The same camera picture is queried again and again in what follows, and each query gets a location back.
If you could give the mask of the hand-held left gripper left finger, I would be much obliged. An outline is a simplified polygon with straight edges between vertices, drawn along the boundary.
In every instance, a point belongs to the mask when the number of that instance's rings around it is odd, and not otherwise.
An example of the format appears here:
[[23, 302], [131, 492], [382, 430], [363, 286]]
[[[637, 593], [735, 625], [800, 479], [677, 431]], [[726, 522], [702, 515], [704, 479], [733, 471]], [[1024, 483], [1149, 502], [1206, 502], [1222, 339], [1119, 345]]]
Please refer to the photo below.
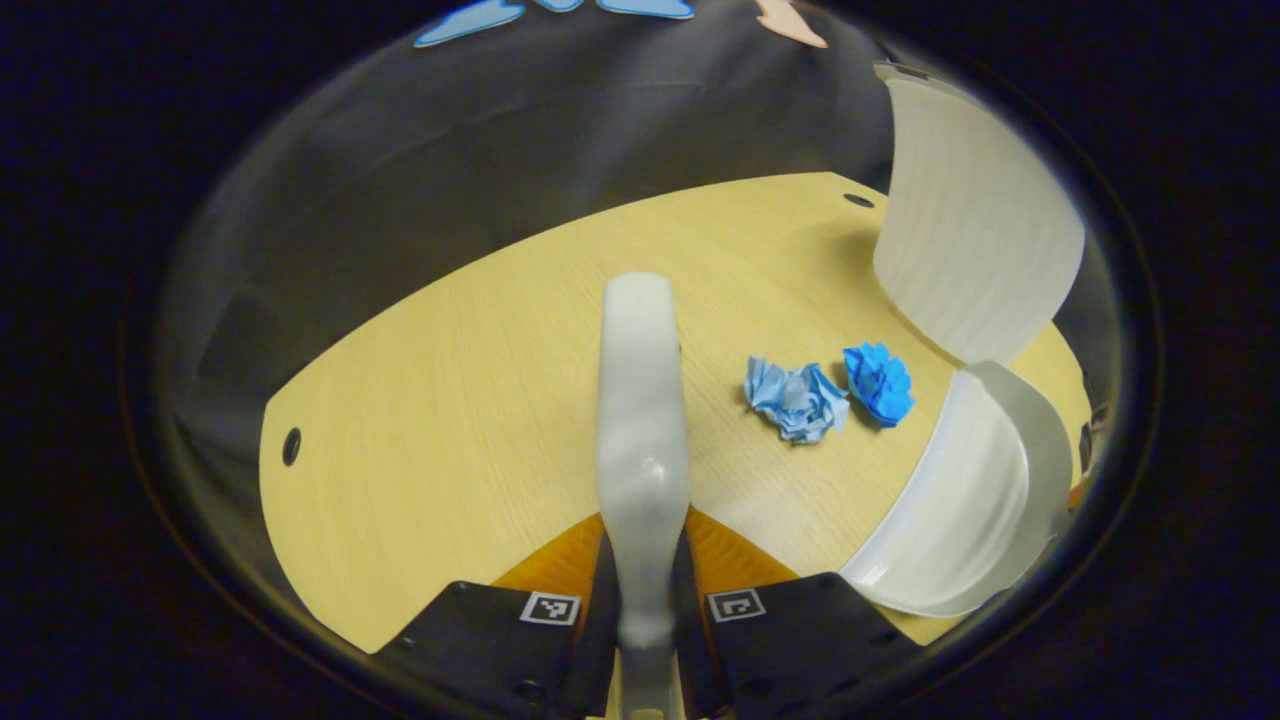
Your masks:
[[438, 717], [600, 717], [618, 615], [611, 542], [591, 515], [492, 584], [449, 583], [385, 661], [442, 697]]

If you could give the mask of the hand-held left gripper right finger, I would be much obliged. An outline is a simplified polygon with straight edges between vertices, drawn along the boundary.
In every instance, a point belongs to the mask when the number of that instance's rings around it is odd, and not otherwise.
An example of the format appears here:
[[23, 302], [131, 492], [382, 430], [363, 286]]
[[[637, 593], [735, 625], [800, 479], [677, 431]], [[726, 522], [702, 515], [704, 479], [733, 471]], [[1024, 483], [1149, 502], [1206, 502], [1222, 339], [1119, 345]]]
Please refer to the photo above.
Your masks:
[[800, 575], [696, 509], [673, 579], [689, 717], [860, 717], [924, 653], [840, 574]]

